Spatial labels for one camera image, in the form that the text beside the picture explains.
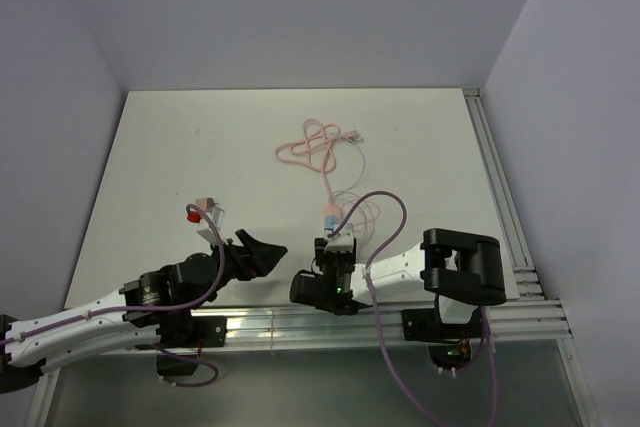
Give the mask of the blue charger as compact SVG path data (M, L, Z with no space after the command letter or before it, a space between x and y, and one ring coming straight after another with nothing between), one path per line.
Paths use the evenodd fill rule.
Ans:
M336 227L340 224L340 220L338 217L334 215L328 215L324 218L324 228L323 231L326 235L331 235Z

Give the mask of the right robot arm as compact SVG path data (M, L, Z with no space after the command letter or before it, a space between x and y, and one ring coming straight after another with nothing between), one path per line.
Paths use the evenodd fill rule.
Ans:
M435 298L435 330L452 337L479 308L507 301L500 243L479 234L431 228L412 248L370 264L357 261L355 239L339 234L315 240L314 263L294 275L289 299L336 316L425 291Z

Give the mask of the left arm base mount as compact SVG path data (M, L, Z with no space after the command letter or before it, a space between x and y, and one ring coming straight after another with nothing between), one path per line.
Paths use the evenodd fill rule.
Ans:
M139 349L154 350L155 369L160 380L181 388L203 387L215 382L219 369L211 361L205 360L205 348L221 348L225 345L227 318L225 316L177 318L154 327L159 335L157 341L149 345L141 344ZM209 369L211 376L206 380L188 382L199 367Z

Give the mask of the pink power strip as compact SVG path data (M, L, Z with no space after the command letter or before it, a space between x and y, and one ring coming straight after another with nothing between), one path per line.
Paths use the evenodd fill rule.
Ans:
M341 209L333 203L323 209L323 236L328 239L341 223Z

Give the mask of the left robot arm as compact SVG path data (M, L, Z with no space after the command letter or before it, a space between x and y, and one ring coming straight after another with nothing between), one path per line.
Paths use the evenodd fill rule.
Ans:
M26 389L67 363L112 350L188 346L198 331L193 310L231 281L268 276L287 252L240 229L208 253L147 272L81 307L25 321L4 315L1 390Z

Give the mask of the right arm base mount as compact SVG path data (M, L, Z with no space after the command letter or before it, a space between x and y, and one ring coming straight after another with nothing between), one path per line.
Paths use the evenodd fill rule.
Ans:
M459 370L474 358L471 342L484 347L486 337L481 310L476 308L466 324L444 324L436 308L405 309L401 311L404 340L428 345L432 363L443 370Z

